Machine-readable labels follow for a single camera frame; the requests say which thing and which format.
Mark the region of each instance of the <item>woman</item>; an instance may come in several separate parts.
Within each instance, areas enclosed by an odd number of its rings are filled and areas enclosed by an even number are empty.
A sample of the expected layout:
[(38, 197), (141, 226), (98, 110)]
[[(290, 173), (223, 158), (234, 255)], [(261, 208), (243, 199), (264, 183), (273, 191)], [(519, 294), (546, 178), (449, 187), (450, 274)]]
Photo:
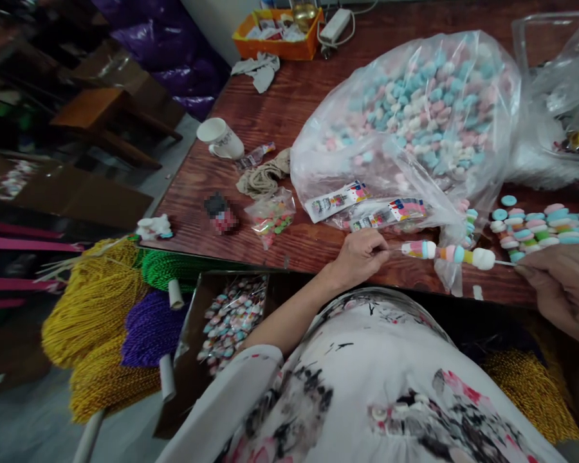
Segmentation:
[[(380, 287), (338, 297), (389, 252), (376, 230), (349, 235), (251, 333), (158, 461), (565, 462), (416, 302)], [(579, 341), (579, 246), (521, 264), (540, 313)]]

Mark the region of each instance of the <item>right hand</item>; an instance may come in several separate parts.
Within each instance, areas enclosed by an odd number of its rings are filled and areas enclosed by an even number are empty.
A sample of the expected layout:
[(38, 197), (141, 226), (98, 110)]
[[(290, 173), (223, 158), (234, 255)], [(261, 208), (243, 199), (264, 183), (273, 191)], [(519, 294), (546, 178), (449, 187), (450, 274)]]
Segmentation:
[(326, 266), (328, 279), (347, 291), (375, 275), (390, 256), (384, 237), (375, 228), (363, 228), (345, 237), (339, 256)]
[(542, 316), (579, 341), (579, 245), (528, 254), (515, 270), (536, 289)]

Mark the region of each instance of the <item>power adapter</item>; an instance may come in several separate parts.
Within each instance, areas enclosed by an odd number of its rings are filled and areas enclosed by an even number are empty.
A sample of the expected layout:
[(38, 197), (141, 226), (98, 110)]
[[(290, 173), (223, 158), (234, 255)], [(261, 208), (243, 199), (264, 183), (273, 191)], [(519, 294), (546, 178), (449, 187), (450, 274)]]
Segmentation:
[(334, 46), (349, 24), (351, 16), (352, 12), (350, 10), (339, 8), (332, 19), (328, 21), (326, 27), (320, 32), (322, 44), (326, 43)]

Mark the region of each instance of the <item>floor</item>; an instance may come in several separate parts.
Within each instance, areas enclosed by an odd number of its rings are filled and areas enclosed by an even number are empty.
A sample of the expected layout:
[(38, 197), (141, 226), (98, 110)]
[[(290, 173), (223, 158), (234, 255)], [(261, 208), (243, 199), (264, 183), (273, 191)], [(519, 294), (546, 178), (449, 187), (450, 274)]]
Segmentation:
[[(176, 143), (166, 139), (147, 150), (163, 165), (157, 171), (116, 165), (112, 158), (92, 150), (91, 155), (101, 161), (95, 171), (110, 170), (116, 181), (153, 196), (154, 201), (147, 212), (151, 215), (193, 144), (198, 126), (199, 123), (187, 115), (176, 128), (184, 136), (182, 141)], [(21, 318), (42, 322), (54, 302), (48, 298), (33, 307), (23, 307), (8, 323)], [(44, 379), (0, 394), (0, 463), (67, 463), (73, 460), (83, 427), (71, 423), (69, 376), (69, 371), (52, 368)], [(160, 405), (160, 393), (157, 393), (107, 418), (92, 463), (154, 462), (165, 446), (164, 440), (151, 437)]]

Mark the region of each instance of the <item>orange box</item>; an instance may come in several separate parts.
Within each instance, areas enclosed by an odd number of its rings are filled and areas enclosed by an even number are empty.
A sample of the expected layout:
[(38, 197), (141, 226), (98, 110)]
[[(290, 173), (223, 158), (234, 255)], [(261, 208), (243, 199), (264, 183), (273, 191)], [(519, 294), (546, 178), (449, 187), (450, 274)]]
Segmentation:
[[(281, 20), (282, 14), (291, 15), (291, 10), (258, 10), (256, 12), (259, 19), (275, 19), (276, 21)], [(317, 51), (317, 28), (320, 21), (324, 22), (324, 12), (321, 8), (315, 21), (313, 21), (313, 25), (311, 25), (307, 37), (303, 41), (261, 41), (246, 38), (247, 34), (255, 27), (255, 19), (253, 19), (253, 15), (249, 15), (234, 32), (232, 38), (234, 43), (236, 43), (240, 56), (244, 59), (257, 59), (257, 52), (261, 51), (262, 53), (271, 53), (281, 59), (310, 61)]]

